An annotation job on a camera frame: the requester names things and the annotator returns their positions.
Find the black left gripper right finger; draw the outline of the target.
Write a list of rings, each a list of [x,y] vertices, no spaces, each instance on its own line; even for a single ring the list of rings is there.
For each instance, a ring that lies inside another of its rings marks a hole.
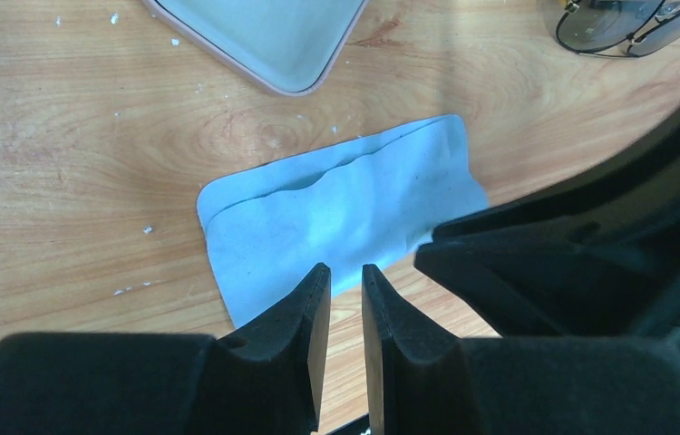
[[[680,352],[632,337],[461,338],[362,271],[374,434],[680,434]]]

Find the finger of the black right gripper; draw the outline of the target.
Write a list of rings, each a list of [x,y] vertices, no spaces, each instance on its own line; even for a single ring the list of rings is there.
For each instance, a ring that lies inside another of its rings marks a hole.
[[[415,267],[503,335],[634,335],[680,270],[680,198],[515,201],[438,226]]]

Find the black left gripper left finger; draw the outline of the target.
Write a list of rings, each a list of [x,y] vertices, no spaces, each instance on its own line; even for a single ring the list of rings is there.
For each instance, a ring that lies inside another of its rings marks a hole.
[[[308,434],[320,420],[331,273],[250,323],[0,341],[0,434]]]

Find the dark aviator sunglasses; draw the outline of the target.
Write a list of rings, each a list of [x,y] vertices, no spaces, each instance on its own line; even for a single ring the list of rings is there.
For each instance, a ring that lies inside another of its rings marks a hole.
[[[680,39],[680,1],[564,1],[553,29],[566,50],[642,58]]]

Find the light blue cleaning cloth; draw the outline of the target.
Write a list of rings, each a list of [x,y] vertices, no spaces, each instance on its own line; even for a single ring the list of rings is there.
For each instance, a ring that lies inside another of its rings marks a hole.
[[[439,224],[485,209],[455,114],[413,121],[211,181],[197,212],[235,327],[284,298],[317,263],[331,291],[357,285],[431,240]]]

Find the pink glasses case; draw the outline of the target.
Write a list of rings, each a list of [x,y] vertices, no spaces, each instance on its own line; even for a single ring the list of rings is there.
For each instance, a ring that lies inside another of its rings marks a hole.
[[[153,16],[231,70],[274,94],[314,92],[331,71],[367,3],[147,1]]]

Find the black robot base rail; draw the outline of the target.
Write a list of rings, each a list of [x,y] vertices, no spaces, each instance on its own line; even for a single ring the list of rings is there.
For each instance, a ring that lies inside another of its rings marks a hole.
[[[365,414],[353,421],[346,423],[331,432],[329,435],[371,435],[371,425],[369,415]]]

